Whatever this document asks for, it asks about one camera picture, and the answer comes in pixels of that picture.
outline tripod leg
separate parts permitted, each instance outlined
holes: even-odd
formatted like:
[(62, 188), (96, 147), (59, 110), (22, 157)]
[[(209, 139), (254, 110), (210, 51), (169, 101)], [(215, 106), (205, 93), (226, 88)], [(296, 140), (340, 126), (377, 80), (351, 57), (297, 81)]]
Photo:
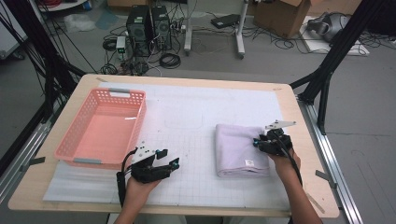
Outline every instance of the tripod leg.
[(320, 103), (319, 103), (318, 121), (317, 121), (320, 132), (323, 135), (326, 135), (326, 132), (324, 129), (324, 123), (325, 123), (325, 119), (326, 119), (326, 108), (327, 108), (327, 101), (329, 98), (329, 88), (330, 88), (330, 79), (328, 78), (320, 92)]
[(318, 69), (315, 72), (309, 74), (308, 76), (302, 77), (302, 78), (298, 79), (297, 81), (290, 83), (291, 88), (296, 89), (297, 87), (301, 87), (305, 83), (310, 82), (312, 79), (314, 79), (316, 77), (317, 71), (318, 71)]

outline lavender towel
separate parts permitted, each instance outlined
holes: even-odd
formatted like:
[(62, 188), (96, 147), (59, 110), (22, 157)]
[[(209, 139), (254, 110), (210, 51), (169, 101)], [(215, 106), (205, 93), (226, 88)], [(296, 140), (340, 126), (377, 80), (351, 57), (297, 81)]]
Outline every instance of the lavender towel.
[(216, 162), (220, 177), (261, 177), (270, 174), (268, 156), (253, 146), (261, 127), (216, 126)]

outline towel label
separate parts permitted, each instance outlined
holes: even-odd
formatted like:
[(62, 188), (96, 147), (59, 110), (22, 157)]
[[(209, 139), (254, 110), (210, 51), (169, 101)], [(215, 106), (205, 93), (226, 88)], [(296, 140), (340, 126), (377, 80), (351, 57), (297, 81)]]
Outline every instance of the towel label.
[(245, 165), (246, 166), (254, 166), (254, 161), (245, 160)]

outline hand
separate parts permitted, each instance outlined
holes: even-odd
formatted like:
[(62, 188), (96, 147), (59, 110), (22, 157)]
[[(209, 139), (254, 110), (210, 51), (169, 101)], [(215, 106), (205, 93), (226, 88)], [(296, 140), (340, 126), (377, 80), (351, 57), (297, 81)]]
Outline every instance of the hand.
[(146, 204), (151, 191), (157, 187), (160, 182), (161, 180), (143, 184), (137, 182), (133, 177), (130, 177), (126, 188), (124, 206), (132, 205), (133, 207), (138, 207), (140, 210), (140, 208)]
[[(291, 150), (289, 150), (289, 154), (294, 158), (294, 160), (297, 163), (298, 168), (300, 169), (301, 160), (300, 160), (300, 157), (298, 157), (297, 154), (294, 152), (293, 148)], [(272, 154), (268, 154), (268, 157), (274, 161), (275, 167), (276, 167), (276, 172), (279, 175), (279, 178), (282, 180), (282, 182), (285, 182), (286, 180), (291, 180), (291, 179), (294, 179), (294, 177), (297, 177), (297, 174), (294, 171), (289, 158), (276, 156), (276, 155), (272, 155)]]
[(160, 182), (161, 180), (143, 184), (130, 177), (126, 188), (124, 205), (115, 223), (132, 223), (140, 209), (146, 204), (151, 191)]

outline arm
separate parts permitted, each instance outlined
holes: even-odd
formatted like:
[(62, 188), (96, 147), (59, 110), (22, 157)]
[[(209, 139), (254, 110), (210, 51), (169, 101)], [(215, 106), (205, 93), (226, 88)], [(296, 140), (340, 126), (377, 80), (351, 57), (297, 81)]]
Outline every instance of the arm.
[(131, 224), (139, 214), (140, 209), (145, 205), (151, 191), (161, 181), (155, 181), (148, 184), (142, 184), (130, 177), (128, 180), (124, 206), (120, 212), (115, 224)]
[[(295, 159), (300, 169), (300, 158), (297, 156), (297, 154), (295, 154), (293, 149), (290, 150), (290, 155)], [(285, 190), (289, 198), (293, 222), (295, 224), (322, 223), (311, 202), (309, 202), (308, 197), (306, 197), (303, 187), (300, 184), (290, 160), (285, 157), (270, 154), (268, 154), (268, 156), (275, 162), (276, 172), (285, 186)]]

